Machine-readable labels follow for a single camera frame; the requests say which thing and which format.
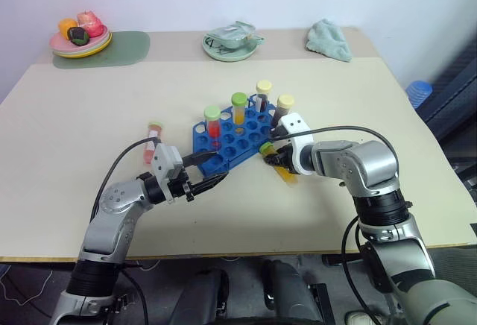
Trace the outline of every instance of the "plate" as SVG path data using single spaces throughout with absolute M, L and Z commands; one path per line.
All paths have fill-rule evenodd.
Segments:
M 111 43 L 112 39 L 113 39 L 113 34 L 110 33 L 110 37 L 106 40 L 105 43 L 103 43 L 102 45 L 97 46 L 97 48 L 95 48 L 95 49 L 90 49 L 88 51 L 84 51 L 83 53 L 64 54 L 64 53 L 60 53 L 60 52 L 57 52 L 57 51 L 53 51 L 53 54 L 59 55 L 60 57 L 63 57 L 63 58 L 69 58 L 69 59 L 88 57 L 89 55 L 96 54 L 96 53 L 102 51 L 103 49 L 105 49 Z
M 74 45 L 69 40 L 65 40 L 60 32 L 57 32 L 51 39 L 50 39 L 50 47 L 54 51 L 59 53 L 75 53 L 79 51 L 88 51 L 90 49 L 95 48 L 96 46 L 102 44 L 105 40 L 109 38 L 110 31 L 106 26 L 103 26 L 104 30 L 100 36 L 93 37 L 89 39 L 88 44 L 86 45 Z
M 248 44 L 239 49 L 228 49 L 210 37 L 204 36 L 202 40 L 202 48 L 204 51 L 210 57 L 220 60 L 221 62 L 238 62 L 239 60 L 247 59 L 255 52 L 257 46 L 257 42 L 251 40 Z

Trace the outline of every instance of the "yellow cap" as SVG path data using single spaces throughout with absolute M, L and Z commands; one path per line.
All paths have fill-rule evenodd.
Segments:
M 295 99 L 293 99 L 293 96 L 289 94 L 281 94 L 281 96 L 278 97 L 278 107 L 290 109 L 291 107 L 293 107 L 293 104 L 295 104 Z
M 258 81 L 256 83 L 256 92 L 259 94 L 268 94 L 271 90 L 270 81 Z

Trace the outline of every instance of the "beige table surface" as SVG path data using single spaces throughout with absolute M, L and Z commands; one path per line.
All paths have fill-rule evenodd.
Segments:
M 252 94 L 260 79 L 273 82 L 272 99 L 293 94 L 294 110 L 311 127 L 355 124 L 386 135 L 399 155 L 401 189 L 414 204 L 425 243 L 476 243 L 471 197 L 362 34 L 345 29 L 357 56 L 351 63 L 304 51 L 297 44 L 304 31 L 263 34 L 268 43 L 240 63 L 212 61 L 200 45 L 180 44 L 184 36 L 200 40 L 196 32 L 152 34 L 148 58 L 132 66 L 56 69 L 48 54 L 42 56 L 0 105 L 0 260 L 75 259 L 107 169 L 145 136 L 150 120 L 162 121 L 162 140 L 188 154 L 192 125 L 203 108 L 228 106 L 233 92 Z M 173 45 L 183 53 L 167 61 L 163 53 Z M 315 136 L 329 139 L 371 136 Z M 130 180 L 144 170 L 139 148 L 124 158 L 112 180 Z M 197 169 L 190 174 L 200 179 Z M 356 215 L 338 184 L 313 175 L 288 187 L 256 155 L 195 201 L 181 198 L 145 213 L 129 256 L 337 252 Z M 355 249 L 353 243 L 347 248 Z

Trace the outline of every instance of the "green plate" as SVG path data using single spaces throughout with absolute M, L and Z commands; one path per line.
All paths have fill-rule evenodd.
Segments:
M 204 37 L 202 40 L 202 48 L 206 53 L 221 62 L 238 62 L 247 59 L 254 53 L 258 44 L 255 40 L 251 40 L 247 45 L 239 49 L 228 49 L 217 43 L 210 37 Z
M 54 55 L 53 65 L 60 69 L 129 66 L 146 58 L 150 44 L 149 35 L 144 32 L 113 32 L 111 43 L 97 54 L 78 59 Z

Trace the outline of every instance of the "sample vial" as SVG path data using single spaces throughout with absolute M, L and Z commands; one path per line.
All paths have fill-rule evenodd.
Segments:
M 245 104 L 247 96 L 243 92 L 236 92 L 232 95 L 232 120 L 235 125 L 242 125 L 245 122 Z
M 255 111 L 263 113 L 267 109 L 270 90 L 271 82 L 269 81 L 259 81 L 256 84 Z
M 271 142 L 266 142 L 262 146 L 260 146 L 259 152 L 262 154 L 263 157 L 267 155 L 276 154 L 274 146 Z M 275 171 L 280 175 L 280 177 L 287 183 L 287 184 L 294 184 L 297 183 L 297 178 L 294 174 L 288 172 L 284 167 L 274 166 Z
M 280 118 L 290 112 L 294 103 L 295 99 L 289 94 L 281 94 L 278 97 L 277 109 L 275 110 L 274 118 L 271 119 L 271 127 L 277 127 Z
M 213 139 L 217 139 L 221 135 L 221 110 L 217 106 L 211 105 L 205 108 L 203 117 L 206 119 L 207 133 Z
M 162 124 L 160 122 L 150 122 L 148 125 L 149 133 L 148 137 L 161 137 L 161 132 L 162 132 Z M 146 165 L 150 165 L 152 158 L 154 156 L 154 151 L 156 150 L 156 146 L 154 146 L 154 143 L 152 141 L 146 143 L 146 146 L 144 147 L 144 163 Z

